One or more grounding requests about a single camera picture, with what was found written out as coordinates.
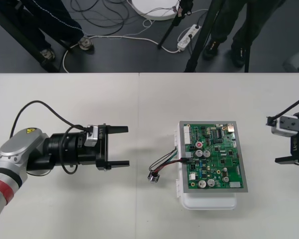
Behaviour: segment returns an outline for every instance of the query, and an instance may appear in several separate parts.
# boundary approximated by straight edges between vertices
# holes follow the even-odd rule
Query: capacitor
[[[205,188],[205,187],[206,187],[206,182],[205,182],[204,180],[200,180],[200,181],[198,182],[198,187],[200,187],[200,188]]]
[[[200,142],[200,141],[197,141],[196,144],[195,144],[195,147],[198,148],[198,149],[201,149],[203,147],[203,143]]]
[[[208,158],[208,157],[210,157],[210,152],[208,150],[205,150],[203,152],[203,155],[204,155],[205,158]]]
[[[208,184],[209,187],[214,187],[215,186],[215,180],[214,179],[209,179],[207,181],[207,184]]]
[[[229,182],[229,177],[223,177],[223,182],[228,183]]]
[[[195,155],[196,155],[196,157],[201,157],[201,156],[203,156],[203,151],[201,151],[201,150],[197,150],[196,152],[195,152]]]

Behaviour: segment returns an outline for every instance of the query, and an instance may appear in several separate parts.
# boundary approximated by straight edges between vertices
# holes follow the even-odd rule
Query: black pants
[[[79,23],[73,20],[61,0],[35,0],[43,9],[48,10],[54,16],[70,26],[81,29]],[[82,37],[82,31],[70,28],[53,18],[49,13],[41,10],[32,0],[21,0],[24,6],[38,20],[33,22],[31,14],[24,11],[22,14],[15,10],[15,0],[0,0],[0,11],[13,22],[19,30],[37,47],[39,51],[50,48],[51,45],[45,41],[43,30],[53,38],[70,43],[78,42]]]
[[[253,42],[261,29],[275,12],[277,8],[285,3],[286,0],[256,0],[253,3],[253,19],[251,27],[251,41]],[[232,31],[240,11],[248,0],[225,0],[223,8],[211,32],[211,39],[220,43],[227,40],[227,36]],[[234,45],[245,46],[246,21],[235,34]]]

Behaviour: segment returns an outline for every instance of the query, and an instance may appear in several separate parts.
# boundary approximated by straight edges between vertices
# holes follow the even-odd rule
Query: tripod
[[[195,47],[193,49],[193,52],[191,54],[190,59],[187,62],[186,69],[184,72],[194,72],[197,66],[198,58],[201,54],[201,52],[204,50],[204,47],[207,43],[209,34],[213,28],[213,25],[217,18],[217,13],[219,13],[223,7],[225,0],[212,0],[210,3],[205,21],[202,25],[202,28],[200,30],[197,42],[195,44]],[[171,33],[173,28],[175,26],[178,26],[183,18],[185,18],[186,14],[191,12],[191,9],[193,7],[193,1],[192,0],[180,0],[178,12],[176,14],[176,17],[174,18],[171,26],[165,33],[164,37],[158,44],[158,48],[161,49],[162,44],[167,39],[168,35]],[[249,72],[249,62],[250,62],[250,48],[251,48],[251,25],[252,25],[252,19],[253,19],[253,3],[249,2],[247,3],[247,15],[246,15],[246,22],[247,22],[247,31],[245,36],[245,42],[246,42],[246,62],[245,62],[245,73]]]
[[[23,4],[18,3],[15,6],[15,12],[17,14],[21,14],[23,11]],[[27,16],[33,22],[33,24],[36,24],[40,28],[39,21],[32,16],[29,12],[27,12]],[[46,70],[49,73],[57,73],[59,70],[50,62],[48,61],[44,56],[41,55],[39,50],[36,48],[36,46],[19,30],[19,28],[10,21],[1,11],[0,11],[0,26],[4,28],[27,52],[32,55],[37,62],[39,62],[40,66]],[[46,32],[52,39],[54,39],[56,42],[58,42],[61,46],[63,46],[65,49],[70,50],[70,48],[64,44],[61,40],[59,40],[56,37],[53,37],[53,35],[49,32]]]

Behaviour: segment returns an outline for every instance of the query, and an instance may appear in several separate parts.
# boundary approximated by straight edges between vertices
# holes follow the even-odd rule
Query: white round base
[[[163,21],[175,17],[176,13],[173,10],[165,8],[172,8],[178,5],[178,0],[132,0],[132,5],[134,10],[141,16],[149,20]]]

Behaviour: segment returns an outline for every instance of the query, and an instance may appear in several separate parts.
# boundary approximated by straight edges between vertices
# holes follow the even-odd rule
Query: circuit board
[[[188,188],[244,188],[233,124],[184,124]]]

